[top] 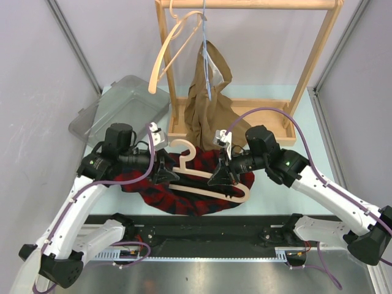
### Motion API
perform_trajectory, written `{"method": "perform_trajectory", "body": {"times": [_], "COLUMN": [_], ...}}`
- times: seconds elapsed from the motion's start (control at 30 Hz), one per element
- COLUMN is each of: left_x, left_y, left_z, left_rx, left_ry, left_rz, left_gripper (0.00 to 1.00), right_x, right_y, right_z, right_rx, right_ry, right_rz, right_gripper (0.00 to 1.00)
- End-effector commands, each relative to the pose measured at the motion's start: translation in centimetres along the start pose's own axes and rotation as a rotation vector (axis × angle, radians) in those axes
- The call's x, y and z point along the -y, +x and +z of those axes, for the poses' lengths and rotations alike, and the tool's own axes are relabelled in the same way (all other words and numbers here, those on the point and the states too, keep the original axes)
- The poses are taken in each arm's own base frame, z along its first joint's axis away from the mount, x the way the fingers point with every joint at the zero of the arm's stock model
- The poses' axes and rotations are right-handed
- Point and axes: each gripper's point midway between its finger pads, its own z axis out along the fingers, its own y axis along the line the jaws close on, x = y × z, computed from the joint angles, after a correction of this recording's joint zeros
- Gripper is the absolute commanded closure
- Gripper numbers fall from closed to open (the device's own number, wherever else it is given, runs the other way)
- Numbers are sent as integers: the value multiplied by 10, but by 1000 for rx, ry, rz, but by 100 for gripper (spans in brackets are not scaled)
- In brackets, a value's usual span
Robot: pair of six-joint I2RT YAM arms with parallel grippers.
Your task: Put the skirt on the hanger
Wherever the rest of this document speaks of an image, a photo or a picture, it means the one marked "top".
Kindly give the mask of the red plaid cloth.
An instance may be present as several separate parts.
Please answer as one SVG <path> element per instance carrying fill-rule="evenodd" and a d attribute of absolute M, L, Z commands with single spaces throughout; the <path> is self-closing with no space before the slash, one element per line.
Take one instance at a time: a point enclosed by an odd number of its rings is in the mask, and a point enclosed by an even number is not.
<path fill-rule="evenodd" d="M 179 154 L 169 153 L 172 161 L 166 164 L 167 168 L 179 165 Z M 217 167 L 217 160 L 219 156 L 218 150 L 202 151 L 196 147 L 195 158 L 186 163 L 186 167 L 194 170 L 201 170 L 203 172 L 213 173 Z M 122 173 L 115 177 L 114 181 L 130 181 L 138 178 L 145 173 L 147 168 L 140 170 L 124 167 Z M 232 197 L 242 197 L 244 193 L 237 187 L 233 186 L 208 186 L 207 179 L 179 174 L 180 181 L 175 182 L 181 186 L 192 186 L 197 189 L 211 188 L 217 193 L 226 193 Z M 255 181 L 255 175 L 245 173 L 240 175 L 240 183 L 245 185 L 249 190 Z M 234 203 L 227 200 L 208 197 L 200 194 L 187 193 L 184 191 L 173 190 L 169 188 L 169 183 L 153 184 L 149 178 L 145 178 L 134 184 L 121 185 L 121 190 L 126 193 L 139 193 L 143 201 L 154 208 L 164 211 L 169 214 L 187 215 L 187 216 L 202 216 L 205 214 L 217 213 L 225 209 L 236 208 L 242 203 Z"/>

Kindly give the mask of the brown skirt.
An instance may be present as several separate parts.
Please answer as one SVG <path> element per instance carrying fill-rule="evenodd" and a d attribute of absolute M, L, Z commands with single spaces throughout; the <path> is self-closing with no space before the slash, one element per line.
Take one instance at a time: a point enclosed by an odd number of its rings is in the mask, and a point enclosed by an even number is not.
<path fill-rule="evenodd" d="M 208 63 L 211 97 L 206 89 L 203 46 L 200 47 L 194 78 L 188 90 L 184 122 L 186 139 L 203 151 L 218 149 L 213 143 L 217 130 L 227 130 L 239 116 L 232 110 L 232 100 L 222 91 L 232 82 L 232 73 L 219 50 L 209 41 L 207 53 L 212 59 Z"/>

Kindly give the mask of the light blue wire hanger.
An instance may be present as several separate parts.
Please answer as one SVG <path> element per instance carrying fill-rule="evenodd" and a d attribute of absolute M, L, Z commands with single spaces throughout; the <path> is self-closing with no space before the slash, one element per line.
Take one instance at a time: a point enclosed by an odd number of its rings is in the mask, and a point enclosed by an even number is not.
<path fill-rule="evenodd" d="M 203 7 L 202 7 L 203 68 L 204 68 L 208 100 L 212 101 L 211 84 L 209 81 L 208 49 L 207 49 L 206 31 L 205 31 L 205 24 L 206 24 L 205 10 L 206 10 L 206 1 L 203 0 Z"/>

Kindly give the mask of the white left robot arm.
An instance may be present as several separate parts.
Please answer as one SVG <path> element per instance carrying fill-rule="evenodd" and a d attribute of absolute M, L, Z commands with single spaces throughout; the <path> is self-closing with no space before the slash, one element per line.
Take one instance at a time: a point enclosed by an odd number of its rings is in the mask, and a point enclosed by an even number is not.
<path fill-rule="evenodd" d="M 186 169 L 186 162 L 196 155 L 196 149 L 189 141 L 169 141 L 167 134 L 154 122 L 147 124 L 146 130 L 148 149 L 144 153 L 134 153 L 130 144 L 130 125 L 116 123 L 107 129 L 105 140 L 83 158 L 73 188 L 47 231 L 34 244 L 25 244 L 20 249 L 24 265 L 11 293 L 38 293 L 36 280 L 39 276 L 51 281 L 53 286 L 68 288 L 78 279 L 85 265 L 110 246 L 149 248 L 146 243 L 134 241 L 135 229 L 131 221 L 120 214 L 112 216 L 82 239 L 77 235 L 108 186 L 135 184 L 147 178 L 159 157 L 158 152 L 168 145 L 184 145 L 190 151 L 180 157 L 180 166 L 171 171 L 175 180 L 178 173 L 204 178 L 212 176 Z"/>

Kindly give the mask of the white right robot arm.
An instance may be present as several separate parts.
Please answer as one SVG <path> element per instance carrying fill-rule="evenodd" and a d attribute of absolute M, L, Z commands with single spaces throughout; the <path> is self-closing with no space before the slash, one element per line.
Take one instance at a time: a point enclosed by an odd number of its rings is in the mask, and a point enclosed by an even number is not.
<path fill-rule="evenodd" d="M 296 215 L 295 223 L 283 229 L 283 240 L 290 246 L 302 240 L 346 248 L 356 259 L 377 265 L 391 241 L 391 207 L 379 208 L 354 196 L 325 175 L 300 153 L 284 149 L 265 126 L 246 131 L 249 149 L 228 156 L 234 178 L 254 170 L 264 170 L 270 180 L 307 195 L 340 219 L 340 223 L 317 222 Z"/>

